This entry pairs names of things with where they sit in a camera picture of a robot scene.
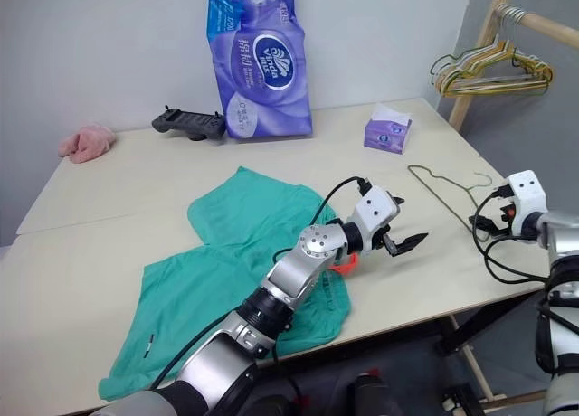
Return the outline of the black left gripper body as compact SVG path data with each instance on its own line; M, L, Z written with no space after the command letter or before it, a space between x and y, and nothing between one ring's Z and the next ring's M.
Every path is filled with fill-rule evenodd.
M373 250L385 249L389 255L396 254L396 244L389 236L390 230L391 227L389 224L386 224L385 226L376 230L372 237Z

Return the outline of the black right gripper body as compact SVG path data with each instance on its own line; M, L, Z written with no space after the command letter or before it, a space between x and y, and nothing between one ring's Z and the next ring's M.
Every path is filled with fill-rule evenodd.
M515 194L510 185L502 185L493 193L496 199L505 199L508 203L500 208L500 219L506 224L502 229L497 228L493 237L510 236L513 234L512 225L516 216L516 206L514 203Z

